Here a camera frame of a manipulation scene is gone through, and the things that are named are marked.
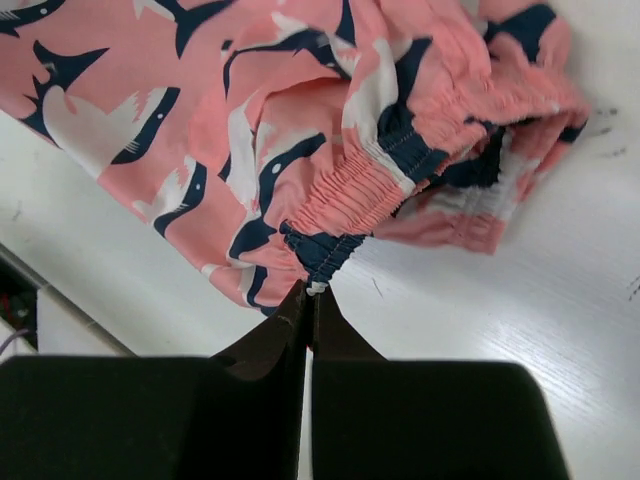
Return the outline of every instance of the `stitching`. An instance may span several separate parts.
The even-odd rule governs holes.
[[[318,275],[320,274],[320,270],[322,270],[322,267],[324,267],[327,262],[331,259],[331,257],[333,257],[333,254],[336,253],[336,250],[338,250],[338,248],[340,247],[340,245],[342,245],[344,242],[346,242],[351,236],[350,235],[345,235],[342,237],[342,240],[340,240],[335,247],[333,247],[333,250],[331,250],[331,252],[329,252],[329,254],[325,257],[324,261],[320,264],[320,266],[316,269],[315,273],[312,275],[311,280],[315,280]]]
[[[380,139],[378,139],[378,145],[380,146],[380,149],[383,152],[389,153],[391,150],[395,150],[398,146],[400,146],[401,144],[405,143],[407,140],[409,140],[411,137],[413,137],[414,135],[417,135],[418,132],[415,131],[415,129],[413,127],[410,127],[411,129],[409,130],[409,132],[407,134],[405,134],[402,138],[396,140],[395,142],[393,142],[391,145],[388,145],[385,148],[382,148],[382,145],[380,145]]]

